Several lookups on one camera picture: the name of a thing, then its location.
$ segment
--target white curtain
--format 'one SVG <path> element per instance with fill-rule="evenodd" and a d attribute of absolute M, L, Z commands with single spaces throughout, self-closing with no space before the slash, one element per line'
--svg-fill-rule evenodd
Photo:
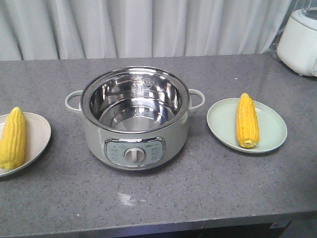
<path fill-rule="evenodd" d="M 291 0 L 0 0 L 0 60 L 264 53 Z"/>

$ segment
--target speckled countertop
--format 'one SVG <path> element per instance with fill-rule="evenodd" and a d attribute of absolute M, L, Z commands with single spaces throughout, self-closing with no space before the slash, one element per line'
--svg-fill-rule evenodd
<path fill-rule="evenodd" d="M 148 171 L 111 168 L 90 152 L 65 97 L 128 65 L 165 69 L 205 105 L 181 152 Z M 206 122 L 215 102 L 249 92 L 277 111 L 288 137 L 266 154 L 237 152 Z M 0 237 L 119 237 L 317 216 L 317 80 L 270 55 L 0 62 L 0 115 L 44 116 L 52 137 L 30 166 L 0 178 Z"/>

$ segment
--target plate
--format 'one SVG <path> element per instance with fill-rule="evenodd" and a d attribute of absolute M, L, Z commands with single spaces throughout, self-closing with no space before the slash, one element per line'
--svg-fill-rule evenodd
<path fill-rule="evenodd" d="M 23 113 L 26 120 L 26 148 L 24 164 L 14 170 L 0 169 L 0 177 L 13 174 L 35 161 L 45 150 L 50 137 L 51 126 L 42 116 L 34 113 Z M 9 114 L 0 116 L 0 135 L 2 135 L 6 118 Z"/>
<path fill-rule="evenodd" d="M 254 101 L 260 142 L 251 149 L 239 146 L 236 140 L 236 111 L 239 98 L 228 98 L 213 104 L 207 113 L 208 126 L 215 137 L 232 149 L 246 153 L 264 153 L 281 146 L 287 137 L 287 127 L 282 117 L 270 107 Z"/>

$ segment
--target electric cooking pot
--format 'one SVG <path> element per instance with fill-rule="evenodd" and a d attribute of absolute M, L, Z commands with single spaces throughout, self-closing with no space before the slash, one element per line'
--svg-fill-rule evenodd
<path fill-rule="evenodd" d="M 202 102 L 192 107 L 191 94 Z M 81 97 L 79 108 L 69 104 L 74 97 Z M 190 114 L 204 102 L 200 91 L 148 66 L 107 72 L 65 99 L 66 108 L 83 119 L 92 153 L 123 170 L 146 170 L 172 159 L 185 144 Z"/>

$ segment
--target corn on the cob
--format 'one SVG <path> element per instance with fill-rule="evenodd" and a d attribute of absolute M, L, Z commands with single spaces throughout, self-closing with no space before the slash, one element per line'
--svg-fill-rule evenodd
<path fill-rule="evenodd" d="M 258 118 L 254 102 L 247 93 L 240 97 L 237 109 L 237 140 L 243 148 L 253 148 L 259 142 Z"/>
<path fill-rule="evenodd" d="M 19 107 L 9 114 L 0 140 L 0 168 L 12 170 L 24 162 L 26 122 Z"/>

